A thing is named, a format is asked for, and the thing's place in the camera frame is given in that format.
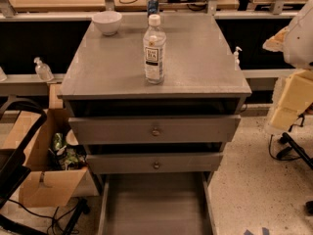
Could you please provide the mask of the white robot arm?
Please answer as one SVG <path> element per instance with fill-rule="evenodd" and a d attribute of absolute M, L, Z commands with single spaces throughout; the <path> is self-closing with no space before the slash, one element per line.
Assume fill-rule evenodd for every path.
<path fill-rule="evenodd" d="M 289 25 L 267 39 L 263 48 L 282 52 L 294 67 L 276 82 L 265 130 L 270 134 L 288 131 L 313 104 L 313 0 L 308 0 Z"/>

